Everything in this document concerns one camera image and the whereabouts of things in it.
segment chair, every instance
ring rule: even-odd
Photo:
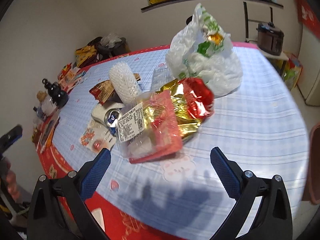
[[[254,23],[258,24],[258,23],[266,22],[266,21],[249,19],[248,18],[247,2],[243,2],[243,6],[244,6],[244,20],[245,20],[245,42],[254,41],[255,43],[257,43],[258,41],[249,39],[249,22],[254,22]],[[273,22],[273,9],[272,9],[272,7],[270,7],[270,21]]]
[[[310,132],[310,156],[307,182],[302,200],[311,201],[313,205],[320,203],[320,123]]]

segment pink package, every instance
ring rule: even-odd
[[[182,139],[170,91],[165,90],[159,94],[143,93],[129,106],[125,106],[121,110],[122,114],[132,112],[139,104],[146,127],[134,138],[118,143],[123,157],[129,158],[130,163],[142,163],[180,150]]]

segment black bottle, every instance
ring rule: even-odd
[[[59,109],[68,102],[69,96],[67,92],[63,91],[57,82],[51,84],[44,78],[42,83],[44,84],[44,88],[48,90],[48,95],[52,98],[52,102],[55,103]]]

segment cartoon print on tablecloth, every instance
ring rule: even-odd
[[[125,225],[125,234],[122,236],[122,240],[127,240],[127,237],[132,232],[140,232],[140,229],[147,229],[147,226],[140,221],[134,219],[132,216],[120,211],[121,216],[123,217],[122,223]]]
[[[52,179],[55,179],[57,177],[57,170],[54,168],[53,164],[51,164],[51,166],[49,168],[49,176]]]
[[[183,181],[192,176],[196,165],[190,156],[184,155],[182,158],[165,161],[161,164],[163,177],[167,181]]]
[[[85,130],[82,137],[80,138],[81,144],[83,146],[87,146],[93,137],[94,137],[93,128],[88,128],[87,130]]]

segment gold foil wrapper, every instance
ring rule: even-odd
[[[161,116],[164,110],[165,110],[164,106],[154,106],[149,104],[146,106],[143,106],[144,127],[148,127],[148,125],[154,122],[156,118]]]
[[[195,133],[201,124],[201,120],[192,118],[188,113],[187,101],[183,94],[183,84],[179,84],[178,79],[175,79],[165,84],[156,93],[161,93],[164,90],[171,91],[171,101],[174,106],[181,137],[186,138]]]

